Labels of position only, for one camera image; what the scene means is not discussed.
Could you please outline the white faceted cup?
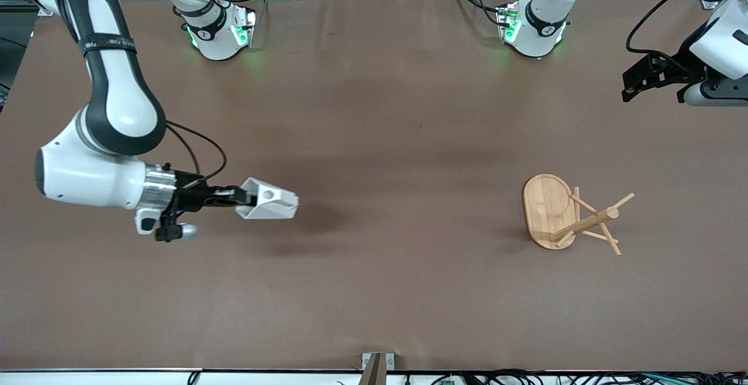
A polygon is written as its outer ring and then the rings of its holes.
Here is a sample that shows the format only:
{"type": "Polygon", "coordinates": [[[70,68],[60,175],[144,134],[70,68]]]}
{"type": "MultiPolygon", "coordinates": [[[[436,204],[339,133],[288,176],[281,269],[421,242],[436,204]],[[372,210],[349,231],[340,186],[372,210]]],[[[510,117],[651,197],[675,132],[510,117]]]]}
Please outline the white faceted cup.
{"type": "Polygon", "coordinates": [[[250,201],[234,211],[244,220],[288,220],[296,215],[299,197],[290,190],[257,178],[248,178],[240,188],[250,201]]]}

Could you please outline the wooden cup rack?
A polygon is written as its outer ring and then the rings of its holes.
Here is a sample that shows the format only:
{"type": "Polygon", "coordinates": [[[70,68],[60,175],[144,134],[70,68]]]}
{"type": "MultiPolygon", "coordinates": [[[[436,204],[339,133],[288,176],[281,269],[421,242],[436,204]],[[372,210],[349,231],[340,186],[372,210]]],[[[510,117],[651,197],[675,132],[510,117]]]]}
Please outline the wooden cup rack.
{"type": "Polygon", "coordinates": [[[527,231],[532,242],[543,249],[567,249],[582,235],[606,241],[615,255],[622,255],[607,223],[617,219],[620,207],[634,197],[635,193],[628,193],[612,206],[598,210],[582,200],[578,187],[571,188],[550,173],[535,175],[522,190],[527,231]]]}

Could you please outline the brown table cover sheet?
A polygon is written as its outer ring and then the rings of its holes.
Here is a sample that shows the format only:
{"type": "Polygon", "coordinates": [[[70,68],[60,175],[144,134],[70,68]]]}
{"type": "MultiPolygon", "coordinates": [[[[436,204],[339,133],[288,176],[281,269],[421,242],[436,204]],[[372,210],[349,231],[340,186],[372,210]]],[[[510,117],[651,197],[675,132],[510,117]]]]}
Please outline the brown table cover sheet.
{"type": "Polygon", "coordinates": [[[125,2],[169,119],[228,155],[213,184],[294,191],[291,220],[43,197],[34,156],[90,97],[40,18],[0,113],[0,369],[748,370],[748,108],[678,87],[621,100],[625,38],[656,0],[578,0],[551,55],[520,57],[456,0],[275,2],[259,47],[201,57],[165,2],[125,2]],[[522,190],[550,173],[622,255],[547,250],[522,190]]]}

